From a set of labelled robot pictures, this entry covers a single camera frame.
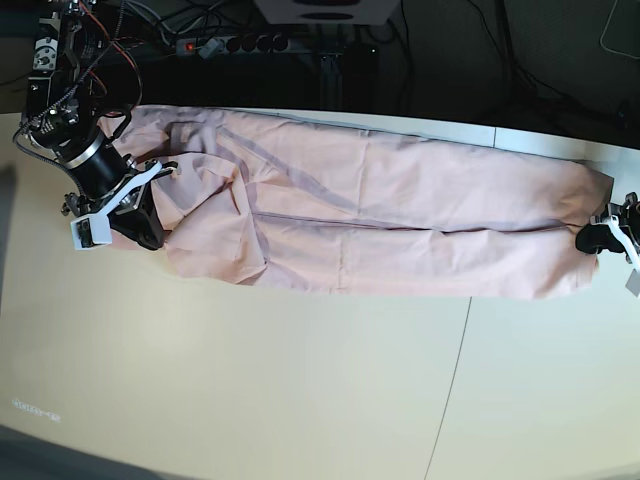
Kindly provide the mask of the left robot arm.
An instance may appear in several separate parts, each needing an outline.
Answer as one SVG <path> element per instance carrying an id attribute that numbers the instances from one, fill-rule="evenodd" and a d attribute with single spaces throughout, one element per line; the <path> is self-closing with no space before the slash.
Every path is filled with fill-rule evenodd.
<path id="1" fill-rule="evenodd" d="M 621 205 L 608 203 L 592 216 L 578 232 L 575 246 L 590 255 L 604 250 L 624 255 L 632 267 L 626 289 L 639 297 L 639 197 L 635 192 L 627 194 Z"/>

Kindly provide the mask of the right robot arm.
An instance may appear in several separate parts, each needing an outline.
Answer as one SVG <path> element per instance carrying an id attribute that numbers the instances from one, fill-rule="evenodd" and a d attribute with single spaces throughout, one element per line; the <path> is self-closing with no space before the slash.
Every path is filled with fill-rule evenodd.
<path id="1" fill-rule="evenodd" d="M 50 2 L 38 18 L 26 109 L 12 141 L 74 183 L 61 213 L 71 219 L 76 249 L 107 246 L 119 233 L 155 251 L 163 246 L 164 230 L 151 184 L 177 165 L 139 163 L 116 149 L 134 107 L 110 100 L 95 70 L 111 52 L 136 64 L 120 45 L 119 33 L 96 17 L 92 1 Z"/>

